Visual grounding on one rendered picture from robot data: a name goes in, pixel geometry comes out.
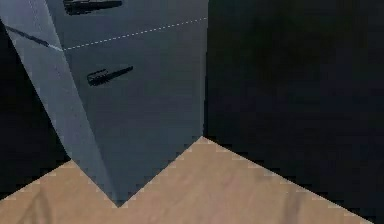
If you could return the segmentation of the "grey fridge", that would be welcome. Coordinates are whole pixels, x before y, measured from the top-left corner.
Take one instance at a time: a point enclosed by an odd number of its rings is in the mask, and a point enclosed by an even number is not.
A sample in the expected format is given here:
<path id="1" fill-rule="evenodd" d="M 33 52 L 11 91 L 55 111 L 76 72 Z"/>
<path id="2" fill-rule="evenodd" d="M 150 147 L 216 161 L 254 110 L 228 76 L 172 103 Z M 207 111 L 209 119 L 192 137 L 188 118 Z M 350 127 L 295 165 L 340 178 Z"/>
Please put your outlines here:
<path id="1" fill-rule="evenodd" d="M 0 21 L 67 155 L 120 207 L 201 137 L 209 0 L 0 0 Z M 133 66 L 90 86 L 86 76 Z"/>

